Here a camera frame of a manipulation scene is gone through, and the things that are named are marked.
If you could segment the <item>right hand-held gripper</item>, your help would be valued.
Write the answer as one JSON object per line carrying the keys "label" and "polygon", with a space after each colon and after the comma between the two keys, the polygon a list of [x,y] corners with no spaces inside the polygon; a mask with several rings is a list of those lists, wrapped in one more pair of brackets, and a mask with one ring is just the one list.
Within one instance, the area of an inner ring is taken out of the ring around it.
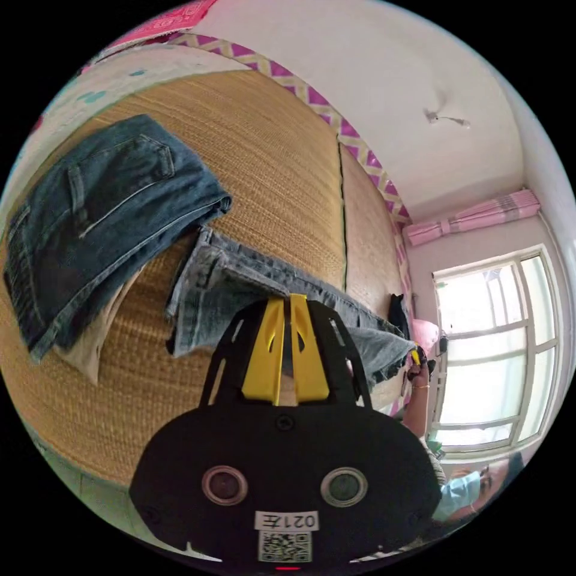
{"label": "right hand-held gripper", "polygon": [[434,358],[427,359],[425,350],[420,346],[411,351],[412,362],[416,365],[422,365],[425,373],[428,376],[432,376],[437,365],[437,361]]}

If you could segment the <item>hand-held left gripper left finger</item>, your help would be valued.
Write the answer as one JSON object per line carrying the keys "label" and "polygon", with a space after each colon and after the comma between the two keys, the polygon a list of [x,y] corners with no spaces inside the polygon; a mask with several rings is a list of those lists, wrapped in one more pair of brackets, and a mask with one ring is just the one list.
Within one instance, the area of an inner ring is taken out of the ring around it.
{"label": "hand-held left gripper left finger", "polygon": [[269,299],[260,321],[241,388],[245,399],[279,402],[284,330],[284,300]]}

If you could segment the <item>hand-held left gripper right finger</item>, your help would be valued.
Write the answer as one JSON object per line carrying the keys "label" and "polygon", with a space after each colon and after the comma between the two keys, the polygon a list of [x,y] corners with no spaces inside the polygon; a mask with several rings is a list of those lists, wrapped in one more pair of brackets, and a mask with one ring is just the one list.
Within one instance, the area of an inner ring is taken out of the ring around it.
{"label": "hand-held left gripper right finger", "polygon": [[324,401],[329,387],[305,295],[290,295],[290,330],[296,402]]}

